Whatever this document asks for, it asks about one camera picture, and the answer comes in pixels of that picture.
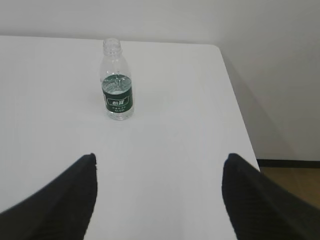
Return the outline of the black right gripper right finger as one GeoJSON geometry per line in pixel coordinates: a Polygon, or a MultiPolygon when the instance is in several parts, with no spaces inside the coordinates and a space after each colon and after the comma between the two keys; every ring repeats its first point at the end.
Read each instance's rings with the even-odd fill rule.
{"type": "Polygon", "coordinates": [[[236,153],[228,155],[221,192],[238,240],[318,240],[320,210],[288,192],[236,153]]]}

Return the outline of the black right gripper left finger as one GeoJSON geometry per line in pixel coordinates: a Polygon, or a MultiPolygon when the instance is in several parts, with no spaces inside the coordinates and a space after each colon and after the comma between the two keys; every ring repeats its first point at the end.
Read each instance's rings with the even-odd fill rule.
{"type": "Polygon", "coordinates": [[[97,160],[83,155],[25,200],[1,212],[2,240],[82,240],[98,195],[97,160]]]}

